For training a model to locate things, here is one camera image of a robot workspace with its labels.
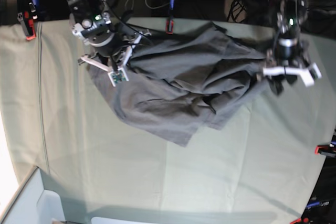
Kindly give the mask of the red black clamp left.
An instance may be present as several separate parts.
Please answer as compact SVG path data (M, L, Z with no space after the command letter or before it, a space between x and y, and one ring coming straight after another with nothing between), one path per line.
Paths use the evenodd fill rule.
M17 20L27 40L36 38L34 20L38 18L39 0L17 0Z

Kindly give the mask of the grey t-shirt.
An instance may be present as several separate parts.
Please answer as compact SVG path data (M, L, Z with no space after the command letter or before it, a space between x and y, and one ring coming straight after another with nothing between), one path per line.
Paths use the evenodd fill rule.
M218 25L153 42L136 48L126 82L113 86L97 67L88 72L120 121L164 140L186 146L201 126L222 129L267 88L257 79L265 55Z

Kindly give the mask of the red black clamp middle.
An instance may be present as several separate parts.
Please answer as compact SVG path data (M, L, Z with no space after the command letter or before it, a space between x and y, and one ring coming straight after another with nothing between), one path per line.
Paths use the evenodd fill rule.
M173 34L173 28L174 28L174 16L173 16L174 1L175 0L170 0L170 2L169 2L169 15L167 17L166 26L165 26L165 32L167 34Z

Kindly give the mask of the red black clamp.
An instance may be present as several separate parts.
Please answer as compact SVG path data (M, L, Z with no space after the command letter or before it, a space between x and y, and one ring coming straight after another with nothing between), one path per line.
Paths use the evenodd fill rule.
M174 1L175 0L170 0L170 2L169 2L169 15L167 17L166 26L165 26L165 32L167 34L173 34L173 28L174 28L174 16L173 16Z
M315 149L315 154L323 155L329 158L335 158L335 141L329 144L318 145Z
M34 20L38 18L39 0L17 0L17 20L27 40L36 38Z

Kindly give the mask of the red clamp bottom right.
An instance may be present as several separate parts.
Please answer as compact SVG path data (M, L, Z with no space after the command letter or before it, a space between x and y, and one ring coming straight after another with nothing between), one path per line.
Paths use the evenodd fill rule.
M310 223L309 218L301 217L301 218L298 218L298 219L292 221L290 224L309 224L309 223Z

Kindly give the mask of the light green table cloth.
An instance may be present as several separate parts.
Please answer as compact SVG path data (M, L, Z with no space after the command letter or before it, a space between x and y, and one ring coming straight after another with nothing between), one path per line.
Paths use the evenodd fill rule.
M312 194L335 128L335 41L305 35L322 78L247 103L186 147L122 123L77 59L66 20L26 40L1 27L1 114L19 182L33 166L68 221L290 223Z

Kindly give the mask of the red black clamp right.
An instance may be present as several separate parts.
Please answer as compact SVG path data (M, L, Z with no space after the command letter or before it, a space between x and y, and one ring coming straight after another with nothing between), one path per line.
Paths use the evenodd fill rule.
M335 141L329 144L318 145L315 149L315 154L323 155L329 158L335 158Z

